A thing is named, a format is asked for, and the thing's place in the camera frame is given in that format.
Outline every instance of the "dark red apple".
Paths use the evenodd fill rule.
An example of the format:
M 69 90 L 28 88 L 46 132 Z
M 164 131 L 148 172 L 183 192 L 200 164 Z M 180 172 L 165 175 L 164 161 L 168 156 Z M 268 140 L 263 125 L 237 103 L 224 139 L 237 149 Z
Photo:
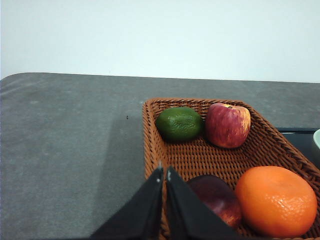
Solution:
M 217 176 L 201 175 L 187 181 L 198 198 L 226 224 L 236 229 L 241 223 L 241 208 L 234 191 Z
M 214 103 L 205 118 L 205 133 L 212 144 L 233 149 L 245 142 L 250 125 L 250 112 L 245 107 Z

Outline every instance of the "green lime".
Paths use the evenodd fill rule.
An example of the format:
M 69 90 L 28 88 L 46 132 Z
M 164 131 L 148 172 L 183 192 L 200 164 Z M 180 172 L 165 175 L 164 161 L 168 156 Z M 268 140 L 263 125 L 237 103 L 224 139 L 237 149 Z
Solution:
M 204 127 L 201 116 L 190 107 L 172 107 L 163 110 L 155 120 L 162 137 L 172 142 L 182 142 L 197 137 Z

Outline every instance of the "gray table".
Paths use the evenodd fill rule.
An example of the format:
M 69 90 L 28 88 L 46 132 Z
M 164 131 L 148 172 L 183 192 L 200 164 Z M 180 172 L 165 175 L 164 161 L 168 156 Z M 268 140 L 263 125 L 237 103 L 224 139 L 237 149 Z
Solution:
M 86 237 L 144 181 L 142 105 L 243 100 L 320 128 L 320 83 L 22 73 L 1 82 L 1 239 Z

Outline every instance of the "orange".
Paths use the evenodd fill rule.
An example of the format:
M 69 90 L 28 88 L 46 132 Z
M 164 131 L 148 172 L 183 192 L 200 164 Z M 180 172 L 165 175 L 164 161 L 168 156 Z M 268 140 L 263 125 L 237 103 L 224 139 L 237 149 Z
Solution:
M 250 168 L 240 177 L 235 194 L 244 221 L 265 236 L 299 237 L 316 218 L 315 192 L 302 177 L 283 167 Z

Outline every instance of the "brown wicker basket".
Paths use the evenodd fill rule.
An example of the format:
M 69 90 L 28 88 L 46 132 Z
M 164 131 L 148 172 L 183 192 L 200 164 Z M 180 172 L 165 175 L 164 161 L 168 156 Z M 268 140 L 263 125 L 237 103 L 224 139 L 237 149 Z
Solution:
M 155 120 L 166 108 L 190 107 L 205 119 L 210 105 L 225 103 L 246 107 L 251 114 L 251 129 L 245 143 L 236 149 L 223 149 L 208 143 L 203 136 L 184 143 L 167 143 L 160 136 Z M 278 130 L 251 106 L 239 100 L 152 98 L 143 105 L 145 177 L 159 165 L 171 165 L 187 181 L 193 177 L 211 174 L 222 178 L 235 188 L 239 177 L 254 166 L 282 166 L 302 176 L 315 191 L 318 201 L 316 220 L 301 239 L 320 237 L 320 170 L 304 157 Z M 160 239 L 169 239 L 166 219 L 166 186 L 163 190 L 163 211 Z M 238 229 L 242 236 L 257 236 L 248 226 Z

